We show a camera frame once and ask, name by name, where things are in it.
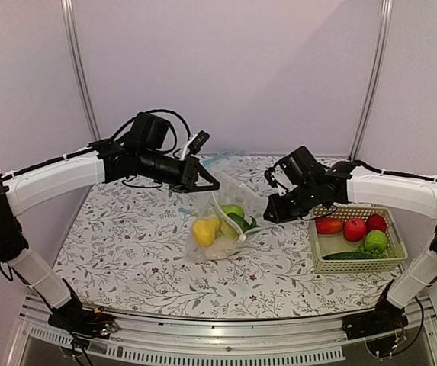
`floral tablecloth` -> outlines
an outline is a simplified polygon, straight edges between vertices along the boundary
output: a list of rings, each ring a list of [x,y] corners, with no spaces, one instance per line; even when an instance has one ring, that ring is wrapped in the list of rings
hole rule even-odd
[[[271,156],[233,156],[211,167],[267,196]],[[332,159],[320,159],[332,164]],[[145,178],[134,184],[151,185]],[[235,255],[184,258],[196,194],[165,188],[94,186],[60,251],[55,272],[86,303],[143,313],[206,318],[312,316],[372,307],[399,271],[314,273],[307,223],[264,229]]]

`plastic bag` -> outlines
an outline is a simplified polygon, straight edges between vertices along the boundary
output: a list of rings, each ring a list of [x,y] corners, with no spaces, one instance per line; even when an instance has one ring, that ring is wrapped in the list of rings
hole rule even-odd
[[[271,226],[262,218],[266,199],[228,175],[216,173],[215,177],[220,181],[220,189],[201,195],[195,203],[200,207],[198,218],[186,242],[186,258],[192,262],[226,258],[253,234]],[[230,209],[230,205],[235,212],[227,215],[223,209]]]

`beige basket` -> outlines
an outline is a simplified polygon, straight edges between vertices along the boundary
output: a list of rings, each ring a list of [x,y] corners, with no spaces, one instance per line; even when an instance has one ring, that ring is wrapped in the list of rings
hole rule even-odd
[[[317,207],[313,210],[312,216],[318,217],[330,212],[331,209]],[[311,252],[313,253],[313,263],[316,273],[356,273],[356,272],[384,272],[392,271],[397,265],[408,258],[406,247],[400,239],[394,227],[393,215],[387,208],[379,207],[359,207],[359,206],[339,206],[337,211],[330,215],[334,219],[347,221],[356,218],[367,220],[371,215],[381,215],[387,224],[387,257],[384,259],[367,260],[345,260],[345,261],[326,261],[325,255],[353,252],[362,242],[347,242],[343,233],[335,235],[319,235],[314,221],[310,222],[311,231]]]

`mango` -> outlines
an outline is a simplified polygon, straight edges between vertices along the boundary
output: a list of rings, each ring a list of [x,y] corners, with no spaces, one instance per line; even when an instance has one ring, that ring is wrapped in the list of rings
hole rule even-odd
[[[315,224],[319,234],[338,234],[343,230],[343,221],[340,219],[318,219]]]
[[[219,230],[220,219],[214,217],[210,219],[197,219],[193,223],[191,233],[196,244],[206,247],[213,245]]]

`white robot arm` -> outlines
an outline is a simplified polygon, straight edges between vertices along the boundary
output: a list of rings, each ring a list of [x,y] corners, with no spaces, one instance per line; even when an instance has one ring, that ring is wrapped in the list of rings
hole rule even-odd
[[[51,159],[17,172],[0,174],[0,262],[38,292],[52,312],[49,324],[88,337],[107,336],[117,330],[114,317],[82,309],[69,284],[28,247],[16,217],[33,206],[77,188],[142,175],[169,184],[177,192],[210,191],[220,187],[199,163],[196,154],[209,138],[201,131],[190,135],[180,159],[159,150],[174,127],[151,113],[130,120],[120,139],[91,143],[78,152]],[[197,185],[199,178],[209,184]]]
[[[328,168],[302,146],[268,169],[265,177],[278,188],[277,194],[269,196],[264,213],[266,220],[275,223],[305,217],[318,205],[334,203],[378,204],[437,220],[437,176],[389,172],[360,161],[338,162]],[[357,336],[396,329],[403,308],[436,279],[437,229],[408,270],[388,285],[370,316],[363,314],[360,325],[359,318],[347,317],[344,329]]]

